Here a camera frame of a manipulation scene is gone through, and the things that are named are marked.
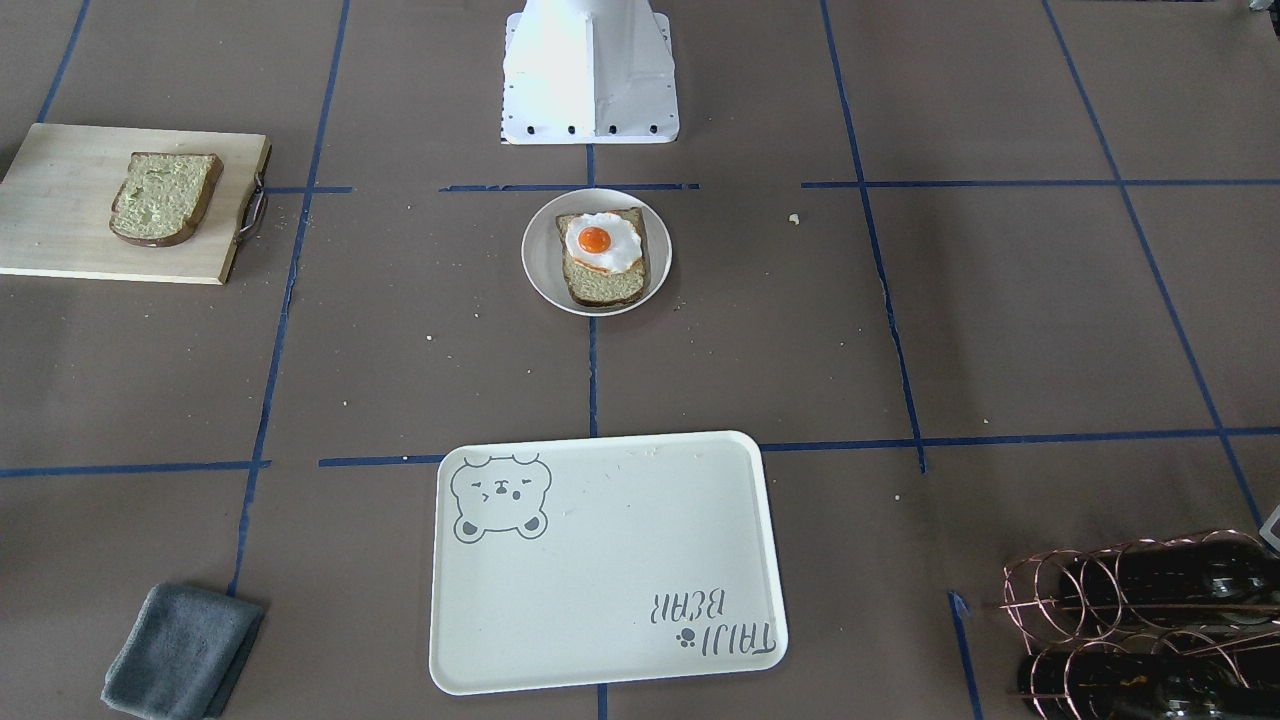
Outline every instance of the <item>bear ear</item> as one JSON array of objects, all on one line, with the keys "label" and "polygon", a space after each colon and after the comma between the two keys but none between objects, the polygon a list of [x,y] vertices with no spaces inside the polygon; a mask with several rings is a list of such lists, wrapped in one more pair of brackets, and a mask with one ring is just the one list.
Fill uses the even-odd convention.
[{"label": "bear ear", "polygon": [[458,518],[458,521],[453,524],[453,534],[467,544],[477,542],[484,537],[484,530],[475,527],[475,524],[468,521],[466,518]]},{"label": "bear ear", "polygon": [[516,528],[520,537],[525,539],[534,539],[541,537],[547,532],[547,514],[539,511],[538,515],[525,520]]}]

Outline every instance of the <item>round plate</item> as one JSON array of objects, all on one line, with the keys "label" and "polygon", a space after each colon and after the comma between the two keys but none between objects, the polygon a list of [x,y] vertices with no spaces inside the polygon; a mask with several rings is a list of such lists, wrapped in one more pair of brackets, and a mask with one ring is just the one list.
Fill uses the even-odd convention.
[{"label": "round plate", "polygon": [[[644,218],[645,255],[649,259],[649,277],[644,295],[640,296],[640,300],[621,306],[588,307],[579,305],[570,296],[568,286],[564,284],[563,251],[561,250],[556,217],[626,208],[640,208],[640,215]],[[662,283],[667,281],[667,273],[671,272],[671,233],[667,232],[667,224],[662,222],[662,218],[644,201],[617,190],[589,187],[566,192],[543,205],[543,209],[534,214],[534,219],[529,220],[529,227],[525,228],[525,240],[521,243],[520,254],[529,282],[548,302],[577,315],[603,318],[639,307],[658,292]]]}]

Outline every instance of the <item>bear print on tray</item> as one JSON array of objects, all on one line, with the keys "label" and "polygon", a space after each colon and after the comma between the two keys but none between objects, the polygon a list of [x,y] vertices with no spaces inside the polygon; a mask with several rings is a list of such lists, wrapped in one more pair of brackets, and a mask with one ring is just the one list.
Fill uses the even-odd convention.
[{"label": "bear print on tray", "polygon": [[449,491],[458,501],[453,534],[465,543],[479,542],[485,533],[516,530],[525,539],[547,532],[543,502],[552,487],[552,471],[536,456],[489,457],[481,464],[462,461],[449,478]]}]

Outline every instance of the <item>fried egg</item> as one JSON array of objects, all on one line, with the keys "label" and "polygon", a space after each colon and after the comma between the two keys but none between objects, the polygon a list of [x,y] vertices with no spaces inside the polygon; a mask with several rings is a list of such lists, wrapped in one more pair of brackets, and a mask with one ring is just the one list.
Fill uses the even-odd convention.
[{"label": "fried egg", "polygon": [[607,275],[626,272],[640,259],[640,233],[613,213],[579,215],[568,222],[564,247],[576,263]]}]

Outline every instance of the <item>washcloth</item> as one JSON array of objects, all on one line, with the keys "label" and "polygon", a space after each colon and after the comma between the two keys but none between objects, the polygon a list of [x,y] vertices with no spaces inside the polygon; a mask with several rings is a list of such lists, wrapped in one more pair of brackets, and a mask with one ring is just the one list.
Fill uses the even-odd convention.
[{"label": "washcloth", "polygon": [[102,701],[146,720],[218,717],[248,660],[262,612],[198,588],[151,588],[106,671]]}]

